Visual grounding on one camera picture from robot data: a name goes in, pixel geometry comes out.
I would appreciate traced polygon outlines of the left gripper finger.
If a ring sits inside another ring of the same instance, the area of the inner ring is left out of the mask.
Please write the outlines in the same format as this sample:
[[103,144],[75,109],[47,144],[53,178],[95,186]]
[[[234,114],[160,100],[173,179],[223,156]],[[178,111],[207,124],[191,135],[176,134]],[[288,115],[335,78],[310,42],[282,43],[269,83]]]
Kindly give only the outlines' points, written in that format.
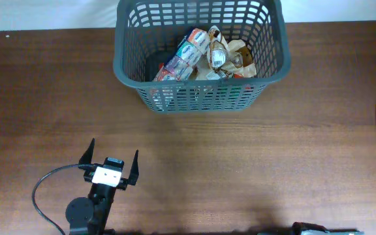
[[138,177],[139,177],[138,150],[136,150],[127,183],[129,185],[136,185],[138,181]]
[[84,152],[84,154],[81,156],[80,160],[78,161],[79,165],[90,165],[91,164],[94,147],[95,147],[95,139],[92,138],[92,140],[89,144],[89,147],[86,149],[86,151]]

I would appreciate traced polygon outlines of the multicolour tissue pack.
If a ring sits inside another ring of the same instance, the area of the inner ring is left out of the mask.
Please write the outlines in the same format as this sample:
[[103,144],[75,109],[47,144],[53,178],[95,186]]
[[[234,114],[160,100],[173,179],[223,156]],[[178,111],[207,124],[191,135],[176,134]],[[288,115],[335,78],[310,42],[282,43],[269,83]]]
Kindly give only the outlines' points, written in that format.
[[207,52],[210,44],[208,32],[192,29],[178,44],[175,54],[159,69],[154,82],[188,80],[194,67]]

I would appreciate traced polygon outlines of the green lid spice jar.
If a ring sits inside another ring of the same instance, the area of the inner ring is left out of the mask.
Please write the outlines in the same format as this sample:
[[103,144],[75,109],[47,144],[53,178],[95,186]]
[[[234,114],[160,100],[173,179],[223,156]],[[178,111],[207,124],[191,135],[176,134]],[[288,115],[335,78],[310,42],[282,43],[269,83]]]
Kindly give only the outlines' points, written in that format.
[[234,106],[237,99],[241,95],[242,87],[241,86],[228,86],[222,87],[220,90],[221,99],[224,106]]

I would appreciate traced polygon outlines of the beige snack bag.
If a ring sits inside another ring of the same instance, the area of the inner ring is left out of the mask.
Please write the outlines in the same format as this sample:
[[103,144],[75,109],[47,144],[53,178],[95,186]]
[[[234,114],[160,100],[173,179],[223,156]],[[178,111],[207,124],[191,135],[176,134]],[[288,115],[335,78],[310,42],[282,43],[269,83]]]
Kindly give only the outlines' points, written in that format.
[[222,80],[227,77],[223,71],[215,72],[210,68],[206,55],[199,59],[192,75],[193,80]]

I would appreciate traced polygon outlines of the grey plastic shopping basket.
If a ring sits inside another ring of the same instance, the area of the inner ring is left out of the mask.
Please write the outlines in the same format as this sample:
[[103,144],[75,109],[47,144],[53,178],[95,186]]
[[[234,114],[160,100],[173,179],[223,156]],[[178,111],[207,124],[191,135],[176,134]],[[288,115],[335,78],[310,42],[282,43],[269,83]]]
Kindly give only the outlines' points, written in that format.
[[[175,53],[194,28],[216,25],[228,41],[243,40],[257,69],[250,78],[154,82],[159,64]],[[146,106],[163,114],[235,111],[248,108],[265,87],[286,77],[290,52],[281,3],[268,0],[121,0],[117,5],[113,70],[137,90]],[[241,86],[234,106],[220,89]]]

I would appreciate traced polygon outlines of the orange pasta packet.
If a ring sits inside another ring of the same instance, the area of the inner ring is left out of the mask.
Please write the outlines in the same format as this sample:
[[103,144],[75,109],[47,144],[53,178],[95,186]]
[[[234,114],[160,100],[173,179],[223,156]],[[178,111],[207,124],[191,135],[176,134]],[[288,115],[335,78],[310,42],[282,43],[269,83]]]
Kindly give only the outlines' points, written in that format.
[[[221,69],[220,71],[223,71],[228,78],[243,78],[243,67],[237,70],[235,73],[230,72],[228,70]],[[171,72],[165,69],[165,64],[160,63],[159,64],[159,72],[153,79],[154,81],[167,81],[167,80],[177,80],[177,81],[182,81],[182,80],[193,80],[193,75],[192,73],[194,72],[194,69],[191,67],[188,67],[184,74],[180,76],[180,78],[176,78],[175,75],[173,75]]]

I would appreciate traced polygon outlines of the brown snack bag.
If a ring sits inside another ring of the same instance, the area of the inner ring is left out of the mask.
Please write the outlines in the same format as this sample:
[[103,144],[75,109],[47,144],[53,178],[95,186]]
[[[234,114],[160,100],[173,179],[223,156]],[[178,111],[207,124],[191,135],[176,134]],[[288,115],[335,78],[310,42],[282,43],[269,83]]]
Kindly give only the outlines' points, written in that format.
[[235,73],[243,67],[243,78],[257,75],[255,62],[243,40],[227,42],[216,25],[210,27],[208,35],[210,44],[206,57],[211,69],[215,72],[224,69]]

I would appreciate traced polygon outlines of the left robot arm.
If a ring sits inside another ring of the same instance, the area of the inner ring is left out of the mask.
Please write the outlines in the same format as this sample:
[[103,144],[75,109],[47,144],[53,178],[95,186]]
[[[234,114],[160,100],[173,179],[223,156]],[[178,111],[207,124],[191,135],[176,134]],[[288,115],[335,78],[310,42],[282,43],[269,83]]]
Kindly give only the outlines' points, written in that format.
[[106,223],[117,190],[124,191],[136,185],[139,177],[138,152],[135,153],[128,178],[122,176],[124,161],[107,157],[103,164],[91,162],[95,141],[92,140],[78,162],[84,171],[84,180],[91,184],[86,197],[72,200],[65,210],[70,225],[70,235],[114,235]]

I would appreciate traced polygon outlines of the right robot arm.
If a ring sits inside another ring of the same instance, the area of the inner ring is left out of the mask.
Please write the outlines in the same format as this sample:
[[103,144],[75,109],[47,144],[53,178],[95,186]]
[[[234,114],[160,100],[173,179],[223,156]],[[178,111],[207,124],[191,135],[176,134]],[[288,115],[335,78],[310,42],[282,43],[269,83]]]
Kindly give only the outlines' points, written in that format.
[[292,225],[295,235],[365,235],[365,232],[353,228],[327,229],[312,223],[295,222]]

